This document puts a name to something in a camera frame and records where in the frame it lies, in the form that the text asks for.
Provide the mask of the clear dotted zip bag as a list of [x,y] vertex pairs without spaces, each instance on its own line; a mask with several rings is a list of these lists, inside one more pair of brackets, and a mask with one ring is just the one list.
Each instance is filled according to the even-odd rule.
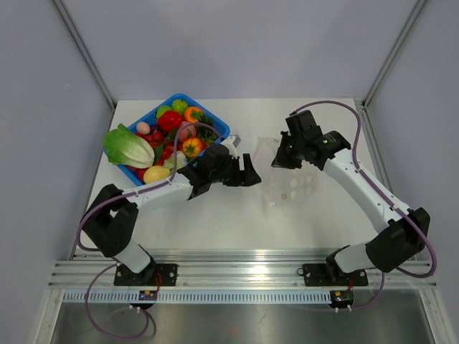
[[307,163],[300,169],[272,167],[279,144],[278,138],[257,138],[254,166],[262,179],[259,185],[262,202],[270,208],[304,204],[317,192],[318,173]]

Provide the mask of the pink peach toy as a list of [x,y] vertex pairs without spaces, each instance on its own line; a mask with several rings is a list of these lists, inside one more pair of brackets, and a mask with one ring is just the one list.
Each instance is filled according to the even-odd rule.
[[197,136],[197,130],[189,122],[184,121],[184,122],[181,123],[181,125],[179,127],[178,134],[179,134],[178,141],[179,142],[184,142],[188,138],[196,137]]

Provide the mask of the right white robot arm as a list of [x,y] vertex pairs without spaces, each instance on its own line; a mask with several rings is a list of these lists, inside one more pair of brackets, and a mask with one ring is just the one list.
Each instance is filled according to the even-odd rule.
[[326,258],[326,277],[341,284],[351,273],[375,268],[397,269],[421,252],[430,225],[423,208],[411,209],[390,193],[356,157],[356,151],[339,132],[323,133],[309,110],[286,118],[274,168],[300,168],[307,162],[323,171],[352,197],[370,220],[377,235],[362,244],[343,247]]

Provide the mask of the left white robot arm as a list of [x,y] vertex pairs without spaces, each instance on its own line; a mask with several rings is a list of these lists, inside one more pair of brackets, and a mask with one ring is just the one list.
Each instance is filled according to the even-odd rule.
[[261,182],[248,153],[239,158],[227,145],[212,144],[193,162],[163,181],[122,191],[113,184],[105,186],[80,222],[81,230],[104,257],[124,266],[139,285],[149,284],[155,276],[153,257],[132,238],[137,218],[150,211],[196,198],[213,183],[229,187],[248,187]]

